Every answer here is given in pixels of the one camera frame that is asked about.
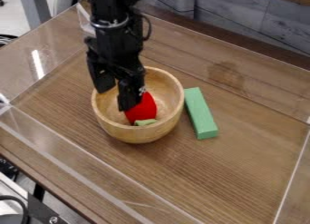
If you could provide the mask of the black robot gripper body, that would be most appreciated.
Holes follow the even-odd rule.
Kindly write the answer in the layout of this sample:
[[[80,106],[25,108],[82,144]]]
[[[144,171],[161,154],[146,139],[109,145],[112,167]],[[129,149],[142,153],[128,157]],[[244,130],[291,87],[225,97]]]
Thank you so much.
[[[86,51],[96,52],[110,64],[114,79],[145,75],[145,69],[138,60],[145,37],[142,35],[142,21],[124,20],[108,23],[92,20],[89,23],[94,36],[86,36],[84,43]]]

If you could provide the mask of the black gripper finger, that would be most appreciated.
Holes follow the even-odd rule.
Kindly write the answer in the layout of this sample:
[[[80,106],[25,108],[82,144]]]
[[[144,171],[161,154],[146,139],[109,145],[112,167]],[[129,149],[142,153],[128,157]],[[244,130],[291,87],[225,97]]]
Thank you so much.
[[[121,79],[117,82],[117,105],[118,111],[125,112],[132,109],[141,101],[141,95],[145,92],[142,76],[133,76]]]
[[[106,92],[116,84],[109,62],[98,57],[96,52],[88,50],[86,66],[96,92]]]

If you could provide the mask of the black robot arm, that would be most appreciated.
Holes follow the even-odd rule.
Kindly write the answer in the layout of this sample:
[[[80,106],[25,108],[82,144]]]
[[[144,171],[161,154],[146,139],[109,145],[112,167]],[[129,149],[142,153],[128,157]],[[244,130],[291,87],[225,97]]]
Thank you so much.
[[[89,0],[90,26],[96,36],[85,37],[86,66],[97,93],[117,87],[118,111],[141,101],[145,69],[138,60],[142,50],[142,16],[137,0]]]

